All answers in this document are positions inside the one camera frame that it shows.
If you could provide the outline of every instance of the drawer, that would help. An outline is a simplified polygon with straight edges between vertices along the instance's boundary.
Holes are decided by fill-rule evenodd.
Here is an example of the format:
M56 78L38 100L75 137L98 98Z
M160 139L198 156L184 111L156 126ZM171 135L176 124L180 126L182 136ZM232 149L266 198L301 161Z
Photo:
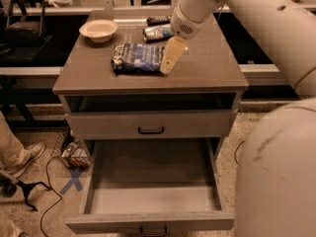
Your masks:
M77 234L228 230L209 139L99 140Z
M67 114L79 139L213 137L228 135L237 112L126 112Z

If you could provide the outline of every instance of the black handle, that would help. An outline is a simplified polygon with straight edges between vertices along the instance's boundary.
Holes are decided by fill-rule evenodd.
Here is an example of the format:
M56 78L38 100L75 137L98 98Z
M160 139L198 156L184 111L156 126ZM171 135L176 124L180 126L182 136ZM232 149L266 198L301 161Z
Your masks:
M165 232L161 233L161 234L156 234L156 233L144 233L142 226L140 227L140 234L143 237L164 237L167 235L167 226L165 226Z
M165 131L164 126L139 126L138 133L140 134L162 134Z

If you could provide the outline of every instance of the floor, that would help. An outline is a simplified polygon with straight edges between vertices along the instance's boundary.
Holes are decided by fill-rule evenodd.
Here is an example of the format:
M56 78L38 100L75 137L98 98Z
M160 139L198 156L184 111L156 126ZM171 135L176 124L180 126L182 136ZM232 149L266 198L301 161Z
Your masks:
M252 127L265 115L265 113L270 112L282 104L284 103L241 103L240 113L233 124L230 135L224 140L216 161L227 211L234 211L234 189L236 171L238 168L238 165L235 162L235 154L238 160L239 155L242 152L242 146L236 151L238 145L241 141L246 139ZM48 191L42 186L36 186L30 193L29 200L31 204L36 206L38 211L32 211L30 207L24 204L24 197L20 188L17 189L12 197L0 197L1 210L8 216L8 218L12 219L17 226L25 231L24 236L76 236L64 222L66 218L78 215L82 197L81 188L85 184L87 171L81 174L79 178L80 183L77 183L77 186L72 184L67 190L66 186L71 180L69 169L67 169L59 160L54 158L55 153L57 152L55 148L62 142L62 135L64 132L65 129L62 129L61 127L17 128L15 130L16 136L26 146L40 140L43 140L46 145L43 155L29 167L20 180L24 183L42 181L48 184L46 174L47 166L50 183L55 191L62 197L61 201L59 201L59 196L54 191ZM52 209L49 209L57 202L58 204ZM169 236L229 237L233 236L233 230L169 233Z

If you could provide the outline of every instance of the sneaker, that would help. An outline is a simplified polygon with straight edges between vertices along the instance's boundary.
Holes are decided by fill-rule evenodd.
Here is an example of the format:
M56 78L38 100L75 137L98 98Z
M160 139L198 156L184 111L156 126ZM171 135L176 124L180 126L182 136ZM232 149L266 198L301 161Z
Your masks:
M38 158L40 158L43 151L45 150L45 144L41 141L37 144L33 144L31 146L26 147L25 150L28 154L30 154L30 159L23 167L17 170L13 170L11 171L11 173L9 173L15 178L20 178L23 175L23 173L28 169L30 164L33 163Z

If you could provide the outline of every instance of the white bowl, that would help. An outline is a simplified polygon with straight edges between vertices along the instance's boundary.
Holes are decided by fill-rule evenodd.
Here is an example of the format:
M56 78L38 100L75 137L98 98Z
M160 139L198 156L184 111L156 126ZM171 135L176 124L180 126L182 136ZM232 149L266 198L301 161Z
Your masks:
M100 43L110 40L117 29L117 23L111 20L94 20L83 25L79 32L91 41Z

